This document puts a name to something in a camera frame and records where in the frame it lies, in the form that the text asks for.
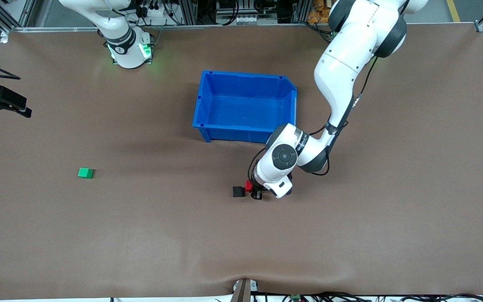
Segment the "aluminium frame post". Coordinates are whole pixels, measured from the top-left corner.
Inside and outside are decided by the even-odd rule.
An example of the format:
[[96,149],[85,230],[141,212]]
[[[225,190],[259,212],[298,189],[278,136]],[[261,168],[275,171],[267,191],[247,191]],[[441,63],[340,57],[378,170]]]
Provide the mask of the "aluminium frame post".
[[198,1],[199,0],[178,0],[184,25],[196,25]]
[[312,0],[291,0],[291,3],[293,6],[290,23],[306,22],[312,8]]

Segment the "white power strip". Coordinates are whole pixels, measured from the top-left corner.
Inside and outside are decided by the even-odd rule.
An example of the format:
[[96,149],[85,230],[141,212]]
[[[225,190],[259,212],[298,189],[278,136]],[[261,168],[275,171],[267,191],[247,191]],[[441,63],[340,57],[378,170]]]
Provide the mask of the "white power strip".
[[159,1],[138,3],[135,8],[139,18],[163,18],[166,12],[165,7]]

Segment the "brown table cover mat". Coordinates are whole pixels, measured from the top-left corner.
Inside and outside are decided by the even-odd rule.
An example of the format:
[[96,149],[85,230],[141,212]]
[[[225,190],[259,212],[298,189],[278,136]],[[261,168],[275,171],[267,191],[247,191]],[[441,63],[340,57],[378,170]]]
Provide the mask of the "brown table cover mat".
[[[483,33],[414,25],[376,63],[330,153],[282,199],[233,198],[261,145],[193,128],[203,70],[287,76],[297,125],[330,109],[308,28],[162,32],[151,65],[114,66],[95,32],[10,34],[0,80],[0,299],[261,291],[483,294]],[[77,176],[80,167],[92,179]]]

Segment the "blue plastic storage bin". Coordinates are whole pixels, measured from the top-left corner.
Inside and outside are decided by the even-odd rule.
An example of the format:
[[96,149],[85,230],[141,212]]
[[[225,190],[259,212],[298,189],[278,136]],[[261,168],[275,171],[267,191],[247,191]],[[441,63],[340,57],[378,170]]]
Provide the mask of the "blue plastic storage bin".
[[204,70],[192,126],[207,143],[266,143],[278,126],[296,123],[297,96],[283,75]]

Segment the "orange packaged snacks pile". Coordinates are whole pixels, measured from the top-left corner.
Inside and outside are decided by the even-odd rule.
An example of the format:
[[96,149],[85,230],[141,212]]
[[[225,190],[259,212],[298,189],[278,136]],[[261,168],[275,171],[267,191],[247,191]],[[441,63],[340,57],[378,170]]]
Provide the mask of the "orange packaged snacks pile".
[[337,0],[311,0],[307,23],[327,23],[330,10]]

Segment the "aluminium frame struts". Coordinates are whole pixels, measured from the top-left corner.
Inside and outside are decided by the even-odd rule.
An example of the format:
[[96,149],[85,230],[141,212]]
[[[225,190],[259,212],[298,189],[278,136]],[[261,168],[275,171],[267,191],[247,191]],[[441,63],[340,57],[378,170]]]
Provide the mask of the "aluminium frame struts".
[[0,0],[0,31],[44,26],[54,0]]

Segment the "silver table edge rail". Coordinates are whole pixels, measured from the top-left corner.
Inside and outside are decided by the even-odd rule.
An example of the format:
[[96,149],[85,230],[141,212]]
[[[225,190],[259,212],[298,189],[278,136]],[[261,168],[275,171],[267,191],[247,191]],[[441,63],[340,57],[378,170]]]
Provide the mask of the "silver table edge rail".
[[[450,26],[457,26],[457,25],[466,25],[471,27],[474,32],[481,32],[477,23],[475,22],[446,22],[446,23],[408,23],[408,29],[412,29],[414,25],[435,25],[435,26],[443,26],[450,27]],[[177,30],[177,29],[208,29],[208,28],[219,28],[219,29],[237,29],[237,28],[272,28],[272,27],[279,27],[279,28],[293,28],[293,27],[303,27],[307,28],[307,25],[304,23],[265,23],[261,25],[255,26],[236,26],[236,25],[229,25],[229,26],[222,26],[222,25],[192,25],[192,26],[168,26],[168,25],[161,25],[161,26],[144,26],[144,29],[162,29],[162,30]],[[52,33],[52,32],[96,32],[97,27],[95,26],[88,26],[88,27],[15,27],[11,28],[10,32],[21,32],[21,33]]]

